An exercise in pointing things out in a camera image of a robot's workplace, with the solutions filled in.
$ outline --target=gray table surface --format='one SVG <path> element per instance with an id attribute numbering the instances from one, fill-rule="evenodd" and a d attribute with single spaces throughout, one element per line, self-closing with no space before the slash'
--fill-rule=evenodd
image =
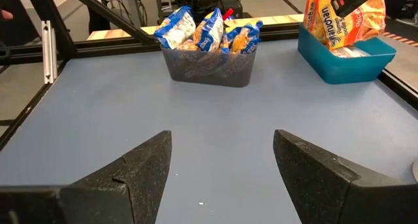
<path id="1" fill-rule="evenodd" d="M 324 83 L 295 40 L 262 43 L 245 88 L 173 82 L 161 52 L 75 59 L 0 153 L 0 184 L 69 184 L 168 129 L 158 224 L 294 224 L 275 129 L 412 182 L 417 119 L 379 81 Z"/>

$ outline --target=teal bin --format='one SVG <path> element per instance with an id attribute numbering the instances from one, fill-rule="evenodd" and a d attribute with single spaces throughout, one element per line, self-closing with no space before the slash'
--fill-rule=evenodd
<path id="1" fill-rule="evenodd" d="M 347 84 L 375 80 L 396 50 L 378 38 L 355 43 L 370 56 L 336 57 L 302 25 L 299 27 L 298 51 L 328 84 Z"/>

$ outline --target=orange bag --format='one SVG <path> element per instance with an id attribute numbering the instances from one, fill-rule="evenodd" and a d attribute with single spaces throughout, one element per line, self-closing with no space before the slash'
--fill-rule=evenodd
<path id="1" fill-rule="evenodd" d="M 371 39 L 385 29 L 384 0 L 368 0 L 345 18 L 335 14 L 331 0 L 308 0 L 306 11 L 304 26 L 329 49 Z"/>

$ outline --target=clear plastic bin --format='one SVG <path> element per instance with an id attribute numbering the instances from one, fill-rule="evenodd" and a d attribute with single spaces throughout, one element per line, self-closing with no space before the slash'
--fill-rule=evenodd
<path id="1" fill-rule="evenodd" d="M 394 48 L 378 38 L 356 42 L 355 46 L 370 56 L 336 57 L 302 25 L 299 27 L 298 51 L 326 83 L 373 81 L 396 54 Z"/>
<path id="2" fill-rule="evenodd" d="M 244 87 L 249 84 L 255 59 L 251 54 L 171 50 L 161 47 L 175 81 Z"/>

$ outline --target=person's hand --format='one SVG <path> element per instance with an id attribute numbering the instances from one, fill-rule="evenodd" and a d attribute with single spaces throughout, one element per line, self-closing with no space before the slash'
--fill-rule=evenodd
<path id="1" fill-rule="evenodd" d="M 5 11 L 5 10 L 2 10 L 2 11 L 1 11 L 1 16 L 2 16 L 5 20 L 11 20 L 11 19 L 13 19 L 13 14 L 11 14 L 11 13 L 9 13 L 9 12 Z"/>

